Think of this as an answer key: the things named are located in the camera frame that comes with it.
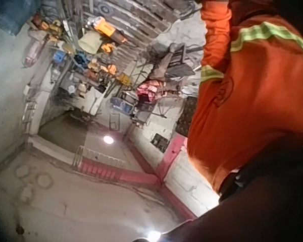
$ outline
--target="light bulb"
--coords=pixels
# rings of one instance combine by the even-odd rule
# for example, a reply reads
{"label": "light bulb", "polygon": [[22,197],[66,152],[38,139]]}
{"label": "light bulb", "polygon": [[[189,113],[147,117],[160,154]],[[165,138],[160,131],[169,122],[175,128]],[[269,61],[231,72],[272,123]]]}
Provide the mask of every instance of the light bulb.
{"label": "light bulb", "polygon": [[160,239],[161,235],[162,234],[158,231],[151,231],[148,233],[147,240],[149,242],[157,242]]}
{"label": "light bulb", "polygon": [[113,138],[111,136],[104,136],[103,137],[104,142],[106,142],[108,145],[112,144],[114,142]]}

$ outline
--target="dark pants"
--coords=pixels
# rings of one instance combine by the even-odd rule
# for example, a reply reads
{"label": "dark pants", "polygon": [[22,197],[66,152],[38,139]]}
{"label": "dark pants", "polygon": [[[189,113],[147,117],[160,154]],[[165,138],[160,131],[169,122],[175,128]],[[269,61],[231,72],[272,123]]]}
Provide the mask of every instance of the dark pants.
{"label": "dark pants", "polygon": [[246,167],[234,194],[159,242],[303,241],[303,150],[279,158],[255,178]]}

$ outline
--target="cable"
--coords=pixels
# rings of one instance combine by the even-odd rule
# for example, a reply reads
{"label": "cable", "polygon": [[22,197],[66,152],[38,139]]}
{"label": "cable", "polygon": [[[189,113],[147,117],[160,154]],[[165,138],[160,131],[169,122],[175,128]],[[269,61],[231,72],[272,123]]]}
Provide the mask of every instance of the cable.
{"label": "cable", "polygon": [[200,11],[200,10],[201,10],[201,8],[196,9],[196,10],[192,11],[190,14],[188,14],[188,15],[186,15],[186,16],[180,18],[180,20],[183,21],[183,20],[192,18],[192,17],[194,16],[194,14],[195,14],[196,12]]}

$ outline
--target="orange jacket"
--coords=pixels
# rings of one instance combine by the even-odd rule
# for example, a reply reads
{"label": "orange jacket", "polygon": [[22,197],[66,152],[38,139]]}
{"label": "orange jacket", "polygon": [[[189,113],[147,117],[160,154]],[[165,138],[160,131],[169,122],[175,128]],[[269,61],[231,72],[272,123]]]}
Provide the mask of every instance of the orange jacket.
{"label": "orange jacket", "polygon": [[248,2],[247,13],[232,9],[231,27],[228,3],[204,1],[201,10],[207,43],[187,152],[217,193],[273,140],[303,132],[303,38],[278,15],[242,20],[264,6]]}

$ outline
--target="hanging tool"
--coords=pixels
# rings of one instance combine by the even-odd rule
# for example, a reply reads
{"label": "hanging tool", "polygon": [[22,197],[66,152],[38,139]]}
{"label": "hanging tool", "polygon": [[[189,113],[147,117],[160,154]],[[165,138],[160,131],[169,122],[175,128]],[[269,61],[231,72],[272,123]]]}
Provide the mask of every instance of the hanging tool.
{"label": "hanging tool", "polygon": [[96,31],[106,35],[117,44],[123,44],[127,42],[124,34],[109,24],[103,17],[89,18],[88,20],[89,24],[92,24]]}

